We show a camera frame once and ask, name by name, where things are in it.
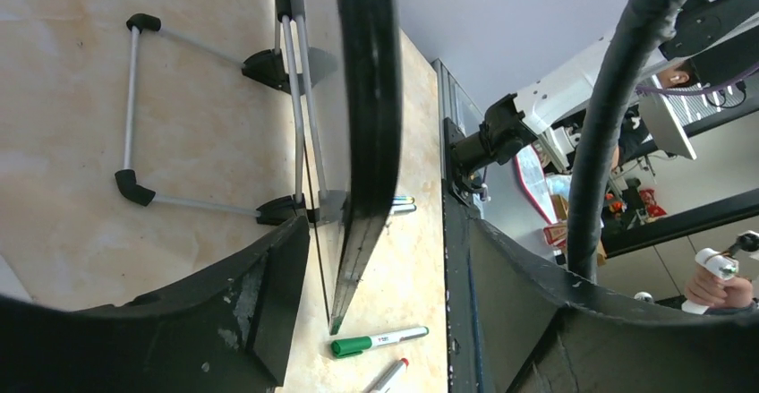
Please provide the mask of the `whiteboard with black frame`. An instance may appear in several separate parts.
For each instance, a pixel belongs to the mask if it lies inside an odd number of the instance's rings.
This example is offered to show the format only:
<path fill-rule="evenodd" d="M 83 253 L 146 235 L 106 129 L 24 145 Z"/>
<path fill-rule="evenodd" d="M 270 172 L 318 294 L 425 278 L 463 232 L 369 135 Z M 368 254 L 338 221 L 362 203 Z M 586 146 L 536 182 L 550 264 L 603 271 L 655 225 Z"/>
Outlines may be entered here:
<path fill-rule="evenodd" d="M 395 0 L 289 0 L 328 332 L 341 329 L 393 203 L 403 123 Z"/>

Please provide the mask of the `operator hand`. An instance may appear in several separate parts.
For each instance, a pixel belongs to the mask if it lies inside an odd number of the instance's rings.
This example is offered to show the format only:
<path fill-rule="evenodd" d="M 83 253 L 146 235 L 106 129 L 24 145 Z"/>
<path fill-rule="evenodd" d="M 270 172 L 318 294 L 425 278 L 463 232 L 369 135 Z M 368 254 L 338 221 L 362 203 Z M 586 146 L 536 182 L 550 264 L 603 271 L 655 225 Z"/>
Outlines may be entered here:
<path fill-rule="evenodd" d="M 755 302 L 751 281 L 742 277 L 723 280 L 700 265 L 695 265 L 686 284 L 685 297 L 711 309 L 739 309 Z"/>

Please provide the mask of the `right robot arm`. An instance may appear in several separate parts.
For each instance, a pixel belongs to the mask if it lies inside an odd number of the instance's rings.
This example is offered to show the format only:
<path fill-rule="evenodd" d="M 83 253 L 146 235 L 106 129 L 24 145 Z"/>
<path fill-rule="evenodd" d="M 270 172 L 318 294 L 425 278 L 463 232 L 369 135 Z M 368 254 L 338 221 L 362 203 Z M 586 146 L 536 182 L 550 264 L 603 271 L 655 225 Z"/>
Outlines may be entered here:
<path fill-rule="evenodd" d="M 695 160 L 694 148 L 665 99 L 679 92 L 663 88 L 657 77 L 670 61 L 655 48 L 638 76 L 613 82 L 611 67 L 615 63 L 605 56 L 621 46 L 617 37 L 607 34 L 533 85 L 490 106 L 477 132 L 448 144 L 452 181 L 471 192 L 473 175 L 479 170 L 493 163 L 504 165 L 523 148 L 540 141 L 559 162 L 565 161 L 568 152 L 579 149 L 576 173 L 587 181 L 604 182 L 611 170 L 610 157 L 617 146 L 622 116 L 632 103 L 638 103 L 642 112 L 652 109 L 645 120 L 650 130 L 658 124 L 664 126 L 659 148 L 671 139 L 669 153 Z M 582 107 L 591 110 L 586 122 L 587 142 L 573 142 L 553 129 L 559 119 Z"/>

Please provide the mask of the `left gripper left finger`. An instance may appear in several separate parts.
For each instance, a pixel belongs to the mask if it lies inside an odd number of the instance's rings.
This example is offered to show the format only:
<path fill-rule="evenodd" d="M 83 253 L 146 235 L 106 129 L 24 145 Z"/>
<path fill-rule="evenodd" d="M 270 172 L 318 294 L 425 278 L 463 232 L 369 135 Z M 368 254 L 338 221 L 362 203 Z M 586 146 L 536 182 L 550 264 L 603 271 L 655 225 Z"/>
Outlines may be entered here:
<path fill-rule="evenodd" d="M 271 392 L 294 337 L 310 229 L 248 247 L 121 306 L 1 301 L 4 392 Z"/>

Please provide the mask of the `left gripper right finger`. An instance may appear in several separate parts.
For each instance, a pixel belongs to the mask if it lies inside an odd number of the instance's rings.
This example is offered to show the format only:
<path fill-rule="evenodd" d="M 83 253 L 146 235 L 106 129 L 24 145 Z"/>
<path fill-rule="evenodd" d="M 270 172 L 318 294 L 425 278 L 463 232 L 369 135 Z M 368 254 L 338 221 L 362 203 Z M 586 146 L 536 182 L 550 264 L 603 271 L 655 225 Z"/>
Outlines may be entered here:
<path fill-rule="evenodd" d="M 620 295 L 462 212 L 465 392 L 755 392 L 758 315 Z"/>

